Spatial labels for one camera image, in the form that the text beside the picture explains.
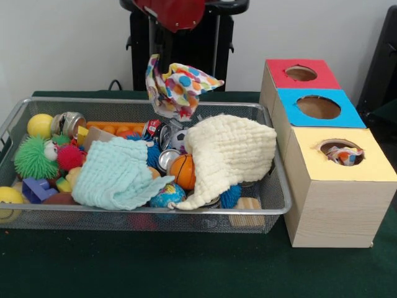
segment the polka dot fabric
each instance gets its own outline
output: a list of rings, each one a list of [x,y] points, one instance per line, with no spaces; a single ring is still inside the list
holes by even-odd
[[[167,118],[189,121],[199,104],[199,95],[225,83],[179,63],[171,64],[168,73],[161,74],[157,68],[158,61],[158,54],[150,57],[146,88],[154,111]]]

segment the circular hole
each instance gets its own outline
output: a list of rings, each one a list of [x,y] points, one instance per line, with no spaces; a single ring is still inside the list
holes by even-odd
[[[341,114],[341,107],[322,96],[305,96],[298,99],[297,104],[302,113],[316,119],[335,119]]]
[[[364,151],[347,140],[326,140],[320,144],[319,149],[328,157],[329,160],[342,166],[355,166],[364,159]]]
[[[285,73],[295,81],[307,82],[317,78],[317,73],[314,70],[300,65],[289,67]]]

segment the black cable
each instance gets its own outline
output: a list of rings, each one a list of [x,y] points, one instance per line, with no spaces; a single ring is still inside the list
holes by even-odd
[[[123,90],[122,85],[121,85],[120,82],[119,82],[118,80],[116,80],[116,79],[114,79],[114,80],[111,82],[111,84],[109,85],[108,90],[112,90],[114,84],[117,84],[118,90],[120,90],[120,91]]]

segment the purple block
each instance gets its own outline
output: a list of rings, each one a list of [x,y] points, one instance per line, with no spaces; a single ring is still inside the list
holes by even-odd
[[[58,191],[50,188],[50,183],[46,179],[26,178],[22,180],[22,193],[32,204],[39,204]]]

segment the white wall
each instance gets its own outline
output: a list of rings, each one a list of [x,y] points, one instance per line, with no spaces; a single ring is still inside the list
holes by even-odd
[[[392,0],[251,0],[236,16],[229,90],[259,91],[265,58],[324,58],[358,100]],[[35,90],[132,88],[118,0],[0,1],[0,122]]]

